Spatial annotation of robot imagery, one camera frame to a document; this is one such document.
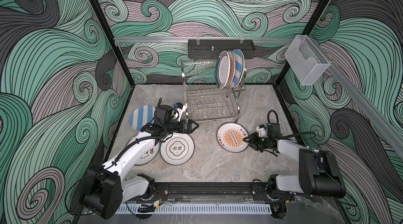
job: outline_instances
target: wave pattern wallpaper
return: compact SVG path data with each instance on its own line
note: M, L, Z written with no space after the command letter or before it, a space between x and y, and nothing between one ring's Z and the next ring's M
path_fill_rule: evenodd
M403 135L402 16L402 0L331 0L311 35ZM337 80L301 86L289 71L280 88L298 129L317 133L305 143L336 155L351 223L402 223L403 161Z
M0 222L71 223L131 89L88 0L0 0L0 84Z
M98 0L115 36L293 37L302 33L319 0ZM182 83L187 44L121 43L137 83ZM257 44L246 61L247 83L274 83L288 45ZM211 82L188 65L186 76Z

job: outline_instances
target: marble floor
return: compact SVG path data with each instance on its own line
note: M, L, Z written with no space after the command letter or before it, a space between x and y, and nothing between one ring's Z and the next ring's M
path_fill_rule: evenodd
M129 124L130 114L144 105L156 106L162 97L162 104L184 103L182 85L136 85L110 157L117 155L138 131ZM283 135L292 134L291 128L271 85L247 85L239 98L241 108L238 123L249 134L256 126L267 123L267 112L275 110L279 115ZM160 153L148 164L133 166L127 179L144 173L158 182L251 182L253 179L267 181L271 174L297 174L298 163L290 157L254 151L248 147L240 153L226 151L216 138L217 129L233 119L200 122L200 127L190 136L195 143L193 156L186 163L172 166L166 163Z

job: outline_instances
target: stainless steel dish rack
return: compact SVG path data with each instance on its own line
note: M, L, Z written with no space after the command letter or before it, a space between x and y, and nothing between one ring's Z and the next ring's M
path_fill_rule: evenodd
M217 60L184 62L181 59L186 116L195 122L239 117L238 99L246 90L244 78L235 88L219 89L215 84ZM185 76L184 69L190 65L192 76Z

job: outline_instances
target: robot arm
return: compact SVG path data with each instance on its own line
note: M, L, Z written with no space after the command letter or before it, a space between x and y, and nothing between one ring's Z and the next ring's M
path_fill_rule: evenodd
M270 113L274 112L276 123L271 123ZM267 126L256 127L255 133L247 138L249 146L256 151L272 149L299 162L299 173L296 175L272 175L268 180L268 193L274 190L305 193L308 195L344 197L346 193L342 174L333 153L330 151L312 150L294 143L290 137L297 135L313 135L315 132L302 132L282 136L279 117L274 110L267 114Z
M330 151L312 150L287 140L279 140L277 149L299 162L298 175L278 175L276 181L281 191L308 195L343 198L346 189L335 155Z
M199 127L192 120L181 120L186 106L177 103L175 108L161 105L161 98L154 113L154 121L143 126L132 146L127 146L121 153L105 162L102 166L94 165L87 169L83 179L80 203L104 219L110 218L125 202L136 196L150 198L154 190L154 179L138 174L133 179L124 180L130 169L156 145L163 141L166 134L179 132L189 134Z

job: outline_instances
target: plate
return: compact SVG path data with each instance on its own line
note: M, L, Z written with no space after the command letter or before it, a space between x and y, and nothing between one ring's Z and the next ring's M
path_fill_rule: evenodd
M193 139L188 134L169 134L161 143L162 159L168 164L177 166L188 161L195 151Z
M237 86L241 80L242 80L242 72L243 72L243 66L244 66L244 57L239 49L234 49L232 50L234 53L234 58L235 58L235 71L234 71L234 77L232 79L230 87L235 87Z
M131 113L128 124L135 130L139 131L141 128L152 120L154 117L155 107L152 105L146 105L139 107L133 113Z
M235 122L227 122L217 130L217 140L222 148L230 152L241 152L248 147L243 139L249 136L248 131Z
M134 142L134 140L136 138L137 138L137 135L133 136L132 139L130 139L130 141L127 142L126 146L128 146L130 143ZM136 162L135 166L142 166L144 164L149 163L151 160L153 160L157 156L159 150L160 150L160 143L158 142L156 146L154 146L149 151L144 153L144 155Z
M234 53L231 50L228 50L228 56L229 56L229 77L228 80L225 82L224 88L228 88L232 82L232 79L234 77L234 71L235 71L235 57Z
M228 52L223 50L216 63L216 83L219 88L224 88L225 83L229 78L230 61Z
M245 56L244 56L244 54L243 54L243 52L242 52L241 50L239 50L239 51L240 51L241 54L242 54L242 72L241 72L241 77L240 77L238 83L237 83L235 86L238 86L238 85L241 83L242 79L243 79L243 78L245 77L245 75L246 75Z

